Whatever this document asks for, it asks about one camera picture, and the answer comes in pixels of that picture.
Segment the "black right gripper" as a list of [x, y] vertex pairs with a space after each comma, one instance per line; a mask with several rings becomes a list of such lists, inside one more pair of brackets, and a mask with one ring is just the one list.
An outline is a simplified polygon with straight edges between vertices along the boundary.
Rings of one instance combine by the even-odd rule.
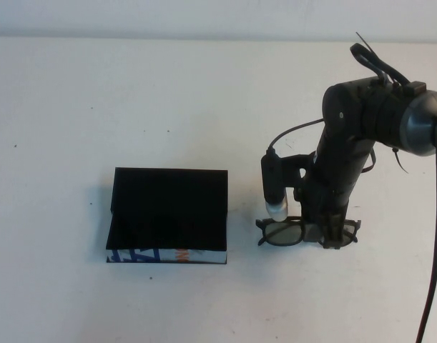
[[323, 132], [301, 188], [302, 216], [319, 218], [322, 246], [339, 249], [348, 241], [344, 216], [350, 195], [374, 147], [369, 139]]

